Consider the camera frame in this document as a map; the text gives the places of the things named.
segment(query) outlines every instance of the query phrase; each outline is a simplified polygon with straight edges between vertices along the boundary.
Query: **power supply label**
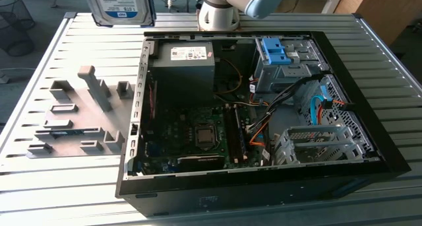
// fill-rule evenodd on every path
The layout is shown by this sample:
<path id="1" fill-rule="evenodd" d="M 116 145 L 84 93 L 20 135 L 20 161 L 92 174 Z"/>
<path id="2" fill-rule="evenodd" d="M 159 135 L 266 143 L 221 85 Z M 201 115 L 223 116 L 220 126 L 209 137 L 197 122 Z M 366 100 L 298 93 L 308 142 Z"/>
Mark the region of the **power supply label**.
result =
<path id="1" fill-rule="evenodd" d="M 197 47 L 173 47 L 171 49 L 169 60 L 200 60 L 207 59 L 207 49 Z"/>
<path id="2" fill-rule="evenodd" d="M 137 14 L 136 0 L 100 0 L 103 11 L 115 18 L 132 18 Z"/>

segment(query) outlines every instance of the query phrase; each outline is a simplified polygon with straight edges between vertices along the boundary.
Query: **cable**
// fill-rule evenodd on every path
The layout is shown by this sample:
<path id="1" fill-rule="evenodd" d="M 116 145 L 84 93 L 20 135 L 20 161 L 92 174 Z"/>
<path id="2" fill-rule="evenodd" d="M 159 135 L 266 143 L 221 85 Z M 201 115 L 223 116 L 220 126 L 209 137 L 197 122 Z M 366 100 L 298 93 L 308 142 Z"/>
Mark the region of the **cable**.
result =
<path id="1" fill-rule="evenodd" d="M 318 120 L 318 124 L 320 125 L 320 119 L 322 119 L 322 105 L 319 105 L 318 108 L 318 116 L 316 116 L 316 120 Z"/>
<path id="2" fill-rule="evenodd" d="M 251 104 L 259 104 L 259 102 L 254 102 L 252 97 L 254 97 L 254 94 L 251 93 L 251 95 L 250 95 L 250 103 L 251 103 Z"/>
<path id="3" fill-rule="evenodd" d="M 221 101 L 228 102 L 228 103 L 243 104 L 243 105 L 247 105 L 247 106 L 259 106 L 259 105 L 256 105 L 256 104 L 248 104 L 248 103 L 242 102 L 242 101 L 230 101 L 230 100 L 227 100 L 226 98 L 223 98 L 220 95 L 217 95 L 217 94 L 213 94 L 213 95 L 215 95 Z"/>
<path id="4" fill-rule="evenodd" d="M 299 4 L 299 0 L 295 1 L 295 5 L 294 5 L 292 9 L 290 9 L 290 10 L 286 11 L 286 12 L 294 12 L 295 9 L 296 9 L 298 4 Z"/>
<path id="5" fill-rule="evenodd" d="M 342 102 L 342 101 L 338 101 L 338 100 L 332 100 L 332 102 L 334 102 L 334 103 L 338 103 L 338 104 L 342 104 L 342 105 L 344 105 L 344 102 Z"/>
<path id="6" fill-rule="evenodd" d="M 332 100 L 332 102 L 344 105 L 344 102 L 342 102 L 342 101 Z M 320 120 L 322 120 L 322 111 L 323 111 L 323 108 L 322 108 L 322 105 L 319 105 L 318 115 L 316 115 L 316 121 L 318 121 L 319 125 L 320 125 Z"/>
<path id="7" fill-rule="evenodd" d="M 238 89 L 239 89 L 239 87 L 242 86 L 242 74 L 240 74 L 240 71 L 239 71 L 239 69 L 236 68 L 236 66 L 227 60 L 227 59 L 220 59 L 220 60 L 224 60 L 228 64 L 230 64 L 230 66 L 236 70 L 236 72 L 238 72 L 238 75 L 239 75 L 239 83 L 238 83 L 238 86 L 232 89 L 232 90 L 227 90 L 227 91 L 217 91 L 217 92 L 215 92 L 213 94 L 226 94 L 226 93 L 231 93 L 231 92 L 234 92 L 234 91 L 236 91 Z"/>
<path id="8" fill-rule="evenodd" d="M 298 88 L 300 87 L 302 84 L 306 84 L 308 81 L 312 80 L 320 80 L 323 78 L 323 74 L 314 74 L 310 77 L 304 77 L 299 79 L 294 84 L 291 84 L 274 98 L 272 102 L 270 103 L 267 109 L 266 109 L 266 115 L 258 120 L 256 123 L 251 124 L 247 129 L 251 130 L 254 129 L 258 124 L 264 120 L 267 116 L 271 116 L 272 112 L 276 110 L 276 105 L 282 104 L 288 98 L 292 97 L 295 94 Z"/>
<path id="9" fill-rule="evenodd" d="M 311 123 L 312 123 L 312 125 L 318 125 L 316 113 L 315 113 L 315 101 L 316 101 L 316 99 L 319 99 L 320 102 L 323 102 L 323 97 L 320 95 L 315 95 L 311 98 Z"/>
<path id="10" fill-rule="evenodd" d="M 250 140 L 250 145 L 259 145 L 259 146 L 264 146 L 264 143 L 260 143 L 260 142 L 254 142 L 254 140 L 255 140 L 255 138 L 256 138 L 256 136 L 258 136 L 258 134 L 259 134 L 259 132 L 263 130 L 263 128 L 266 127 L 266 125 L 268 124 L 268 121 L 270 120 L 267 120 L 266 121 L 266 123 L 262 125 L 262 127 L 259 128 L 259 130 L 256 131 L 256 133 L 254 134 L 254 137 L 251 138 L 251 140 Z"/>
<path id="11" fill-rule="evenodd" d="M 1 71 L 1 70 L 13 70 L 13 69 L 31 69 L 31 70 L 36 70 L 36 69 L 33 69 L 33 68 L 6 68 L 6 69 L 0 69 L 0 71 Z"/>

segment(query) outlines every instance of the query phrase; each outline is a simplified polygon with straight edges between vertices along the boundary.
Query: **hard drive label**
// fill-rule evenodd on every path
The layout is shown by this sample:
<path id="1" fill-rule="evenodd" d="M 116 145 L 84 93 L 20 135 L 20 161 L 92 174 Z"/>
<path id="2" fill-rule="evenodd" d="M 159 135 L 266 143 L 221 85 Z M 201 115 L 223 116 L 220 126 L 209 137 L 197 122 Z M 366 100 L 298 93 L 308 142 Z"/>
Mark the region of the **hard drive label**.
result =
<path id="1" fill-rule="evenodd" d="M 137 14 L 135 0 L 100 0 L 104 12 L 115 18 L 132 18 Z"/>

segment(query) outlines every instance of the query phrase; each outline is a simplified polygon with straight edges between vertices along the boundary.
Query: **floor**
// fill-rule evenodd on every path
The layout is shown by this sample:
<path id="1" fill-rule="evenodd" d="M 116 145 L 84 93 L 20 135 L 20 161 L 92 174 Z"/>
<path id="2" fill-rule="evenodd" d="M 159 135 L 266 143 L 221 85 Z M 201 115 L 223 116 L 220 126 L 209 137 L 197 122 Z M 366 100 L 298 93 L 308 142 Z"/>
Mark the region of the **floor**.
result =
<path id="1" fill-rule="evenodd" d="M 37 23 L 36 27 L 28 31 L 36 49 L 24 57 L 9 57 L 0 50 L 0 70 L 10 78 L 8 84 L 0 84 L 0 132 L 32 76 L 33 71 L 28 68 L 37 67 L 65 12 L 89 12 L 85 0 L 57 0 L 57 8 L 51 8 L 52 0 L 24 0 L 24 2 Z M 164 1 L 156 0 L 155 4 L 156 12 L 168 12 Z M 173 6 L 179 8 L 180 12 L 185 12 L 185 0 L 175 1 Z M 189 10 L 195 11 L 195 0 L 189 1 Z M 422 82 L 422 69 L 419 68 L 419 64 L 422 64 L 422 31 L 412 33 L 411 28 L 406 29 L 392 44 L 391 50 L 400 57 L 418 81 Z"/>

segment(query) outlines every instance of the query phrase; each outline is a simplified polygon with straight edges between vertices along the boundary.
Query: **aluminum slotted table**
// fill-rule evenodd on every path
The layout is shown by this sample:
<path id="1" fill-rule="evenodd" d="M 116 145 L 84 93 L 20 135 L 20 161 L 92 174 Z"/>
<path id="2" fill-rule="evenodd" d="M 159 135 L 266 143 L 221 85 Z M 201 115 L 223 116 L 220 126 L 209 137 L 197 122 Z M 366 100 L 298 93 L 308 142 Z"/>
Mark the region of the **aluminum slotted table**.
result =
<path id="1" fill-rule="evenodd" d="M 81 64 L 93 65 L 105 82 L 135 79 L 143 32 L 195 31 L 196 17 L 161 13 L 155 28 L 101 28 L 91 14 L 68 13 L 0 136 L 0 225 L 422 225 L 422 88 L 366 22 L 352 15 L 274 14 L 263 21 L 242 16 L 242 28 L 326 32 L 411 172 L 338 200 L 145 219 L 113 196 L 120 156 L 28 159 L 31 125 L 51 106 L 48 81 L 65 79 Z"/>

